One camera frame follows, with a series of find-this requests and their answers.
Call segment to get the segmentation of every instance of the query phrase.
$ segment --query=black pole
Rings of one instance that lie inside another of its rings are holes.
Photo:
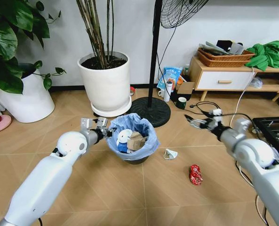
[[[154,85],[155,67],[156,67],[156,60],[157,60],[157,48],[158,48],[161,8],[162,8],[162,0],[156,0],[155,10],[154,10],[154,20],[153,20],[153,45],[152,45],[152,56],[151,56],[148,107],[152,106],[153,85]]]
[[[162,0],[155,1],[154,19],[153,19],[153,46],[151,56],[149,96],[141,97],[132,102],[128,113],[136,113],[141,118],[147,119],[153,127],[159,127],[166,124],[171,117],[171,109],[166,102],[153,96],[153,85],[155,77],[155,66],[157,60],[157,47],[160,28]]]

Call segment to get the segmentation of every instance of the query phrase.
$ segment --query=baseboard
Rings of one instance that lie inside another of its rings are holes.
[[[131,84],[135,89],[148,89],[149,84]],[[52,86],[49,91],[74,91],[74,90],[85,90],[85,86]]]

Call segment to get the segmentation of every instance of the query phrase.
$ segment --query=wicker basket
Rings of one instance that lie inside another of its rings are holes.
[[[248,63],[249,60],[244,61],[218,61],[210,60],[198,49],[199,60],[207,67],[242,67],[244,64]]]
[[[205,52],[203,49],[199,48],[198,51],[201,51],[208,59],[210,60],[219,60],[219,61],[240,61],[240,60],[250,60],[255,54],[244,50],[242,55],[222,55],[222,56],[215,56],[210,53]]]

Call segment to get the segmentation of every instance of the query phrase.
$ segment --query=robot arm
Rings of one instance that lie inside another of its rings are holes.
[[[93,121],[96,129],[90,129]],[[80,132],[61,135],[54,151],[43,158],[12,197],[0,226],[30,226],[54,203],[72,173],[72,166],[89,148],[115,129],[106,128],[107,119],[81,119]]]
[[[208,129],[225,144],[228,154],[251,175],[254,189],[279,226],[279,165],[272,164],[274,155],[269,145],[258,139],[246,139],[244,132],[250,121],[239,119],[232,129],[222,125],[221,116],[205,120],[185,117],[192,126]]]

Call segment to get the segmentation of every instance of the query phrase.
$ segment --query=white plastic bottle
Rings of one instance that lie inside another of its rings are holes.
[[[164,89],[164,97],[163,100],[165,102],[168,102],[171,96],[171,91],[172,91],[172,86],[173,86],[173,82],[171,81],[167,81],[166,82],[166,89]]]

